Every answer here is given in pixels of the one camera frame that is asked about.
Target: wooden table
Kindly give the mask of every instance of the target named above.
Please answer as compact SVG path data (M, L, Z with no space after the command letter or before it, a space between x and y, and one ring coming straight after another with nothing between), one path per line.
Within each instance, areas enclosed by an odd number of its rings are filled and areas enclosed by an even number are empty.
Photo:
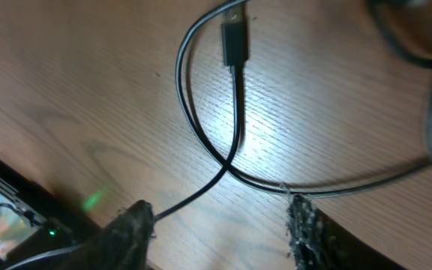
M100 197L89 214L102 226L136 200L160 212L202 187L219 166L187 126L173 70L185 31L218 3L0 0L0 158L75 204ZM389 52L363 1L254 0L248 13L238 167L337 188L425 154L432 72ZM432 16L420 14L416 29L432 35ZM227 152L220 21L199 36L191 78L199 119ZM149 259L163 269L294 269L288 200L226 176L157 224ZM432 169L316 203L402 266L432 269Z

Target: wood grain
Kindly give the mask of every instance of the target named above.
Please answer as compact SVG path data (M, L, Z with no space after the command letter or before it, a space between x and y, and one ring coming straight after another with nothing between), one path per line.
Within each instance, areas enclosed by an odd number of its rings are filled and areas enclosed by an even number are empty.
M189 131L173 67L185 31L218 3L0 0L0 158L75 201L102 192L89 213L102 226L135 200L160 212L202 187L219 167ZM400 27L432 18L419 12ZM238 167L336 188L425 154L432 72L388 51L362 1L255 0L248 14ZM226 153L232 99L219 22L200 33L191 78L199 119ZM287 203L226 176L157 224L149 259L162 269L294 269ZM317 204L402 266L432 269L432 169Z

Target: black usb plug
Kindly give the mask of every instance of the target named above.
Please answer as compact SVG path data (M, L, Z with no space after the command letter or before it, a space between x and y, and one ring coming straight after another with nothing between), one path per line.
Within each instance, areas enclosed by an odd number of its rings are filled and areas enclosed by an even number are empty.
M241 4L224 12L221 35L224 64L230 67L244 67L249 59L248 20L244 5Z

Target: green led light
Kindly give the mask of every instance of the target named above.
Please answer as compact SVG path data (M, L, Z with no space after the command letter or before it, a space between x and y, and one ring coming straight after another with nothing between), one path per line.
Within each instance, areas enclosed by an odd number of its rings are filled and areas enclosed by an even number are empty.
M85 212L93 209L103 199L104 192L100 191L91 195L83 204L82 210Z

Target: black connector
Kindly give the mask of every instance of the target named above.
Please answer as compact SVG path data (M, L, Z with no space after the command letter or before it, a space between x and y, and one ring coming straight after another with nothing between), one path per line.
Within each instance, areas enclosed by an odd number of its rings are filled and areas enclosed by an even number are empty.
M243 4L224 12L221 35L224 64L229 67L244 67L249 59L249 46L248 20Z

